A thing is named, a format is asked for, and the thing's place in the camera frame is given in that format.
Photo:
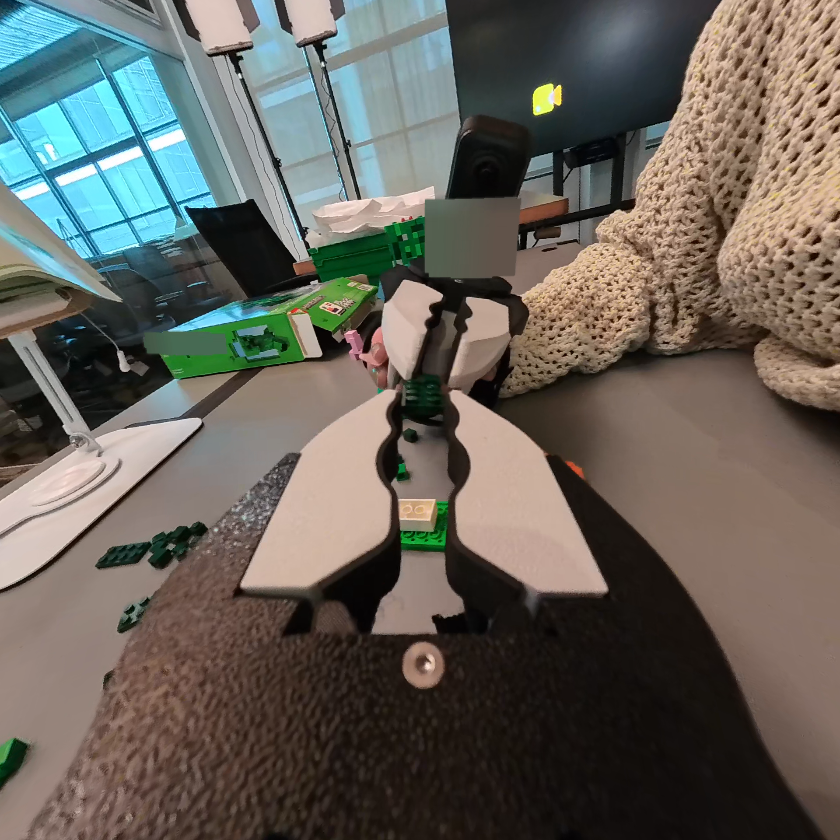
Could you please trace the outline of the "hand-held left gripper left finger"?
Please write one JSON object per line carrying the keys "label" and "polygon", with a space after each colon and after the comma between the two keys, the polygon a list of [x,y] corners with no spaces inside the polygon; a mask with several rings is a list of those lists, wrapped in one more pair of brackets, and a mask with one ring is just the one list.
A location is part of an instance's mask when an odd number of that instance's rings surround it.
{"label": "hand-held left gripper left finger", "polygon": [[300,452],[240,582],[244,595],[322,600],[363,564],[400,562],[395,475],[400,393],[373,396]]}

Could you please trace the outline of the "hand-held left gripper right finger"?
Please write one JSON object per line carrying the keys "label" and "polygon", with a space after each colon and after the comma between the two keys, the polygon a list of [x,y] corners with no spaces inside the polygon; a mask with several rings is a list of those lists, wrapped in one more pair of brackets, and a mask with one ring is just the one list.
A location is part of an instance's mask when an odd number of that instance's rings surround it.
{"label": "hand-held left gripper right finger", "polygon": [[541,448],[462,392],[446,395],[444,430],[445,568],[465,605],[604,597],[607,582]]}

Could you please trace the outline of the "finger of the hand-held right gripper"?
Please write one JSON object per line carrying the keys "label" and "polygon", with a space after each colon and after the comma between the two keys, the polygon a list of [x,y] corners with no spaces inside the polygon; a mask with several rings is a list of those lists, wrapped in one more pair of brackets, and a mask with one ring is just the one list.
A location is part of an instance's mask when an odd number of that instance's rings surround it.
{"label": "finger of the hand-held right gripper", "polygon": [[455,342],[446,386],[468,392],[493,371],[511,340],[510,309],[498,300],[467,296],[455,318]]}
{"label": "finger of the hand-held right gripper", "polygon": [[384,389],[420,375],[445,381],[444,294],[415,280],[402,280],[385,302],[382,342],[387,355]]}

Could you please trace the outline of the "dark green lego brick stack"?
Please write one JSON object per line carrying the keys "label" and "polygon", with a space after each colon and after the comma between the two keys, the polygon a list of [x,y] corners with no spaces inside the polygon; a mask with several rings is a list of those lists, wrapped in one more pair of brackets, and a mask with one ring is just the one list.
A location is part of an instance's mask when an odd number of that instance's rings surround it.
{"label": "dark green lego brick stack", "polygon": [[442,382],[436,374],[420,374],[403,381],[402,417],[425,426],[440,426],[444,421],[445,399]]}

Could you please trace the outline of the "person's right forearm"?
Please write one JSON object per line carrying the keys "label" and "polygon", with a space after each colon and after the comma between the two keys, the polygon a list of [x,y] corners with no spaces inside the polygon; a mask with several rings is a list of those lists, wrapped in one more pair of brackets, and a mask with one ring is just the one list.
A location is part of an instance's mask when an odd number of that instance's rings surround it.
{"label": "person's right forearm", "polygon": [[839,3],[722,2],[634,208],[524,295],[502,397],[624,354],[752,348],[839,409]]}

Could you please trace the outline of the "green lego base, tan brick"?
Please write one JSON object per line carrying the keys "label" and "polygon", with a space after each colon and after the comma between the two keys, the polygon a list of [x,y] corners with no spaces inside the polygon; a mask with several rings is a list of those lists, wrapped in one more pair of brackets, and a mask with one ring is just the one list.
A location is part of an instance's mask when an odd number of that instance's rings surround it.
{"label": "green lego base, tan brick", "polygon": [[435,499],[398,500],[402,551],[443,553],[447,542],[448,503]]}

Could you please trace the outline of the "green lego box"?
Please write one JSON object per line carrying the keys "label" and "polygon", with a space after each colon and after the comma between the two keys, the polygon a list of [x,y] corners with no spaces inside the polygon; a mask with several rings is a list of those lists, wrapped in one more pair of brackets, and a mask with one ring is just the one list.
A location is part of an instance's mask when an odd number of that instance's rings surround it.
{"label": "green lego box", "polygon": [[147,332],[143,345],[179,380],[319,359],[346,348],[344,334],[374,311],[378,291],[365,275],[287,288]]}

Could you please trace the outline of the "scattered dark green lego pieces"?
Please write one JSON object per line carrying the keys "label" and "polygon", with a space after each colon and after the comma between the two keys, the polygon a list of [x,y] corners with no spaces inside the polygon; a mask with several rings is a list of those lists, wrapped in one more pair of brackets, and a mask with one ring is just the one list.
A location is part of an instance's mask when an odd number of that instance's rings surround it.
{"label": "scattered dark green lego pieces", "polygon": [[[158,532],[150,540],[116,545],[98,558],[94,567],[106,571],[147,561],[153,569],[163,571],[172,562],[183,560],[207,532],[208,526],[202,521],[196,521],[171,531]],[[152,600],[153,596],[147,595],[126,605],[119,617],[117,633],[126,634],[138,626]]]}

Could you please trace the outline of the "lego instruction booklet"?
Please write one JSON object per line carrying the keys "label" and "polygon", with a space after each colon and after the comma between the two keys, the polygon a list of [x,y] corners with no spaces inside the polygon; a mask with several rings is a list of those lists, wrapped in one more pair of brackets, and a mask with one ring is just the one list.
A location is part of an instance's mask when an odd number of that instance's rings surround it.
{"label": "lego instruction booklet", "polygon": [[1,184],[1,338],[122,303],[90,264]]}

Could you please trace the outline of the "pile of bright green lego pieces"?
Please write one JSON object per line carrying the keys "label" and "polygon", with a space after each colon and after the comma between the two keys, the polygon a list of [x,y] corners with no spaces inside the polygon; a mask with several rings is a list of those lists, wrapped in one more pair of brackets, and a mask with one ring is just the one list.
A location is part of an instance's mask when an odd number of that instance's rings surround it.
{"label": "pile of bright green lego pieces", "polygon": [[21,769],[31,744],[20,738],[9,738],[1,744],[0,785],[5,784]]}

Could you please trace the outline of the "green bin with white bags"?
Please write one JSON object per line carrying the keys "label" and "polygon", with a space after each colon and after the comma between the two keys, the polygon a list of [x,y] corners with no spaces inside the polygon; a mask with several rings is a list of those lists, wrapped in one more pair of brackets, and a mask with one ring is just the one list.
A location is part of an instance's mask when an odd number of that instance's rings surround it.
{"label": "green bin with white bags", "polygon": [[312,211],[308,253],[320,281],[365,275],[377,283],[425,254],[425,204],[433,186],[398,196],[324,205]]}

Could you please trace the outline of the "black monitor stand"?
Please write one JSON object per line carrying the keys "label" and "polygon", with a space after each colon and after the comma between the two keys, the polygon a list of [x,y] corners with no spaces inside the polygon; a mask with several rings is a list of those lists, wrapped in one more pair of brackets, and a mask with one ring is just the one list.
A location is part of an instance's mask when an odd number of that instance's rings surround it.
{"label": "black monitor stand", "polygon": [[641,171],[658,149],[669,124],[657,123],[626,137],[624,157],[570,169],[562,154],[537,157],[521,189],[521,210],[537,211],[537,222],[519,235],[520,249],[557,242],[590,245],[595,229],[610,214],[613,200],[635,198]]}

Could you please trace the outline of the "dark monitor screen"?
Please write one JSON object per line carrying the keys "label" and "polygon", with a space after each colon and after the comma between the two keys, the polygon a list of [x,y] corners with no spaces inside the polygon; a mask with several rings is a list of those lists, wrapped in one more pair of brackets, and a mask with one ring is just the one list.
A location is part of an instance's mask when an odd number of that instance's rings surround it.
{"label": "dark monitor screen", "polygon": [[447,1],[458,112],[525,126],[532,154],[671,120],[719,1]]}

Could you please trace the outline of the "studio light panel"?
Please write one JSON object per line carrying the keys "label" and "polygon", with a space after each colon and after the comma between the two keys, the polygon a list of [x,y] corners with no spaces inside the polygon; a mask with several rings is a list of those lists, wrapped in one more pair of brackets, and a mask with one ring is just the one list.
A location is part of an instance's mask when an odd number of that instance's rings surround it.
{"label": "studio light panel", "polygon": [[288,233],[295,230],[295,237],[301,250],[308,248],[308,229],[303,225],[298,210],[282,171],[281,161],[264,124],[258,98],[252,92],[244,69],[245,52],[254,47],[252,32],[259,26],[259,17],[251,2],[236,1],[186,1],[185,16],[188,16],[196,38],[205,53],[212,59],[226,59],[230,66],[234,90],[242,96],[241,108],[248,113],[245,122],[255,130],[259,137],[257,144],[262,147],[259,154],[261,162],[269,162],[273,175],[269,176],[271,188],[275,192],[280,211],[282,226]]}
{"label": "studio light panel", "polygon": [[337,36],[338,20],[344,15],[343,2],[282,1],[276,5],[281,28],[294,38],[305,58],[343,198],[347,201],[360,200],[361,190],[354,170],[351,143],[340,117],[327,55],[328,41]]}

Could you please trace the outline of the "white round-cornered base plate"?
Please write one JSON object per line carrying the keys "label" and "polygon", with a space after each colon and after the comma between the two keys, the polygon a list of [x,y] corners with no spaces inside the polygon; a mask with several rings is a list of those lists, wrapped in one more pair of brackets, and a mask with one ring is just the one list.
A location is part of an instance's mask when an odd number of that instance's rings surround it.
{"label": "white round-cornered base plate", "polygon": [[70,453],[1,501],[1,590],[51,564],[203,426],[199,417],[97,437],[28,330],[10,342],[68,433]]}

